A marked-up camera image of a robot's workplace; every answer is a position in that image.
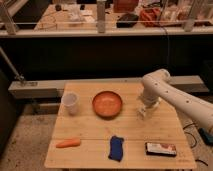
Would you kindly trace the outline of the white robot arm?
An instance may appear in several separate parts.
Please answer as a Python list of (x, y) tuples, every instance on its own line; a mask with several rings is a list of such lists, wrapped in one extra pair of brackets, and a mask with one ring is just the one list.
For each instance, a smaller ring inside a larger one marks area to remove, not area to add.
[(213, 135), (213, 104), (171, 86), (170, 78), (166, 69), (142, 77), (141, 101), (144, 106), (151, 108), (159, 103), (159, 99), (163, 99)]

